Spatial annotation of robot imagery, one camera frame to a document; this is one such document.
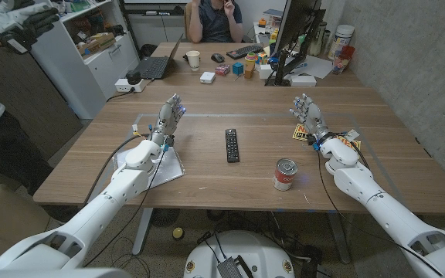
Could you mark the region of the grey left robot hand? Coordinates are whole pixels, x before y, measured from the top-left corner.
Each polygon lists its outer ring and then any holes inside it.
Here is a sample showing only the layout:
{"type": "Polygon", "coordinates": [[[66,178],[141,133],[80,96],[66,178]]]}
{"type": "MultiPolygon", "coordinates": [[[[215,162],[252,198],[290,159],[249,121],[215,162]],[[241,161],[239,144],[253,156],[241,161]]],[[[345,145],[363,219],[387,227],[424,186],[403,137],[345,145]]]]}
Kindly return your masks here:
{"type": "Polygon", "coordinates": [[[158,119],[150,136],[150,140],[157,145],[163,145],[165,137],[174,134],[179,120],[186,112],[181,102],[181,97],[175,93],[159,110],[158,119]]]}

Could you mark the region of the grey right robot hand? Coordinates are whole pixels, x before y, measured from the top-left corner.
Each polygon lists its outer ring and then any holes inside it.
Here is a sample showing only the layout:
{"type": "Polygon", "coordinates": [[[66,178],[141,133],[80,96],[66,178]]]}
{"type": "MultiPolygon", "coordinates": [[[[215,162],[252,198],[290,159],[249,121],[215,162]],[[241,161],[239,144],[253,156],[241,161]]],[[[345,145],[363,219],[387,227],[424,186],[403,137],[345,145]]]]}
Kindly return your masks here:
{"type": "Polygon", "coordinates": [[[290,109],[291,114],[304,125],[305,130],[315,138],[318,145],[332,137],[320,108],[311,97],[304,93],[301,97],[295,97],[294,106],[294,109],[290,109]]]}

